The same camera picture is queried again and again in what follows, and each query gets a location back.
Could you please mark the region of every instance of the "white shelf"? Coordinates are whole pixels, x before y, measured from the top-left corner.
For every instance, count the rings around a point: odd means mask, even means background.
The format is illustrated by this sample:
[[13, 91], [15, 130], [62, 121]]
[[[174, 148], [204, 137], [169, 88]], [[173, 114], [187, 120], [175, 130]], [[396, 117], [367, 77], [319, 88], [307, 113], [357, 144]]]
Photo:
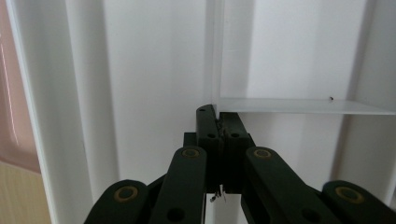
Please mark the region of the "white shelf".
[[371, 105], [346, 100], [220, 98], [220, 112], [396, 115]]

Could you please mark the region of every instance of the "brass screw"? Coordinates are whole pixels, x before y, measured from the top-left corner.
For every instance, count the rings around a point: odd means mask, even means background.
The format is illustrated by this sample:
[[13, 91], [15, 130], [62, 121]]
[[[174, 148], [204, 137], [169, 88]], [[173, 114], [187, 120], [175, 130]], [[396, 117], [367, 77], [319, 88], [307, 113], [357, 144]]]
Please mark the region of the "brass screw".
[[349, 203], [359, 204], [364, 202], [363, 195], [348, 187], [338, 187], [335, 189], [335, 193]]
[[124, 186], [116, 190], [114, 200], [119, 203], [127, 203], [137, 196], [138, 190], [134, 186]]
[[184, 157], [188, 157], [188, 158], [197, 158], [199, 157], [199, 151], [197, 149], [193, 149], [193, 148], [188, 148], [185, 149], [181, 155], [183, 155]]
[[260, 159], [268, 159], [271, 157], [271, 152], [265, 149], [256, 149], [254, 155]]

